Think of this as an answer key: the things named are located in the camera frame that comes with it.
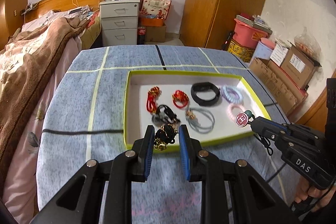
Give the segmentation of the right hand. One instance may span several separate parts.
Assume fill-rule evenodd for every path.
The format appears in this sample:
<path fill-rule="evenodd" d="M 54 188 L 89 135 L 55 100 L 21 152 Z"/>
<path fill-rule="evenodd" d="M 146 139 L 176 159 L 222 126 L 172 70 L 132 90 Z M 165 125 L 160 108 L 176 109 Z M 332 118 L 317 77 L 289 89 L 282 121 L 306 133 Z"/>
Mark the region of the right hand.
<path fill-rule="evenodd" d="M 300 177 L 294 196 L 294 201 L 296 203 L 300 203 L 301 201 L 305 201 L 308 197 L 320 199 L 326 192 L 327 190 L 319 190 L 314 186 L 310 186 L 308 180 L 306 180 L 304 177 Z M 328 194 L 326 194 L 322 199 L 319 200 L 317 205 L 315 205 L 315 207 L 313 207 L 311 211 L 317 211 L 327 206 L 331 201 L 334 193 L 335 185 L 331 188 Z"/>

